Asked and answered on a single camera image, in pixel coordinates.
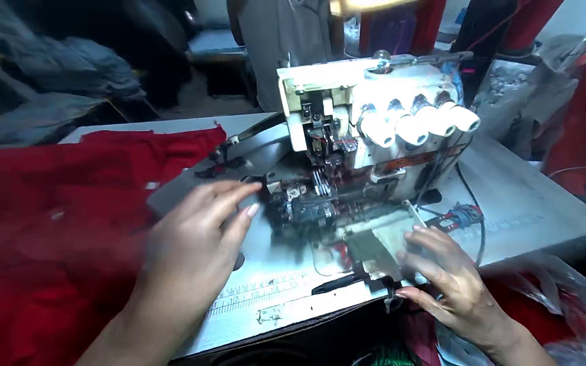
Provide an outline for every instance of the table surface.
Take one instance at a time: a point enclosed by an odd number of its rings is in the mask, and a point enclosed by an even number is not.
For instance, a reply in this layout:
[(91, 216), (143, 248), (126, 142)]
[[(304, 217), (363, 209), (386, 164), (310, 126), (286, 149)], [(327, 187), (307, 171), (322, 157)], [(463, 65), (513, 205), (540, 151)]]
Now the table surface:
[[(99, 131), (148, 131), (169, 134), (223, 126), (228, 136), (240, 133), (270, 113), (81, 127), (61, 143), (77, 143)], [(586, 237), (586, 204), (518, 158), (498, 142), (476, 136), (462, 154), (460, 168), (486, 218), (482, 265)], [(443, 200), (426, 207), (447, 212), (456, 203), (473, 203), (455, 171), (440, 183)], [(251, 197), (244, 204), (255, 202)], [(434, 216), (420, 212), (424, 220)], [(327, 294), (310, 296), (311, 288), (333, 277), (313, 266), (310, 247), (271, 243), (271, 228), (258, 213), (241, 251), (245, 264), (232, 275), (210, 309), (196, 339), (178, 356), (203, 352), (265, 332), (304, 322), (385, 295), (363, 282)], [(473, 259), (481, 243), (479, 225), (450, 234)]]

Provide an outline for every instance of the orange label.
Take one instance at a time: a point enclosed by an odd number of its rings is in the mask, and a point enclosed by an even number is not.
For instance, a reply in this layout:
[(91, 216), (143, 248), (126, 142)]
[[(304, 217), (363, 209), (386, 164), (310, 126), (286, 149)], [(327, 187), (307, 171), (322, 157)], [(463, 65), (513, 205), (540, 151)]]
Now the orange label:
[[(460, 151), (467, 146), (467, 144), (456, 145), (451, 149), (449, 157), (456, 156), (460, 154)], [(403, 167), (410, 167), (412, 165), (422, 165), (426, 163), (430, 163), (435, 159), (435, 154), (437, 151), (430, 151), (425, 152), (424, 154), (412, 155), (412, 156), (404, 156), (403, 158), (399, 158), (397, 160), (392, 160), (386, 164), (385, 171), (403, 168)]]

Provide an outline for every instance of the floor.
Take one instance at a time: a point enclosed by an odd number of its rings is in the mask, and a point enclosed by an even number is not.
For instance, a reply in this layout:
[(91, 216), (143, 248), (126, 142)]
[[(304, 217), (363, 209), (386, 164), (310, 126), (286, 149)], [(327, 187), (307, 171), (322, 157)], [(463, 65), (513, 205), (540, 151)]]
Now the floor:
[(248, 99), (243, 96), (212, 97), (207, 95), (207, 79), (199, 71), (192, 70), (193, 78), (180, 88), (178, 105), (158, 111), (160, 119), (189, 119), (256, 112)]

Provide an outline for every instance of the left hand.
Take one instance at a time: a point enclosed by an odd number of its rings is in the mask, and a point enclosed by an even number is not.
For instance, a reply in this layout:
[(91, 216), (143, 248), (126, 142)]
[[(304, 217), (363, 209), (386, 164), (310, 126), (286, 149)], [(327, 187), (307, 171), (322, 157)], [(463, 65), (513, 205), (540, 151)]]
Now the left hand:
[(194, 334), (230, 277), (259, 206), (250, 205), (228, 219), (260, 188), (259, 183), (229, 180), (196, 187), (158, 222), (151, 232), (151, 255), (126, 307), (77, 366), (166, 365)]
[(201, 319), (232, 272), (258, 204), (225, 221), (260, 188), (229, 180), (196, 187), (152, 229), (152, 253), (129, 304), (164, 326)]

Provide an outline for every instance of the wall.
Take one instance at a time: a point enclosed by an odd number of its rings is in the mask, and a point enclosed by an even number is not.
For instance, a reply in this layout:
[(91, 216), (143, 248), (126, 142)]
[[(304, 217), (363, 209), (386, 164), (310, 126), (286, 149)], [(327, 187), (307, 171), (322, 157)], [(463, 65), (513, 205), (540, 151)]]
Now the wall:
[(565, 0), (537, 39), (543, 40), (562, 34), (586, 36), (586, 0)]

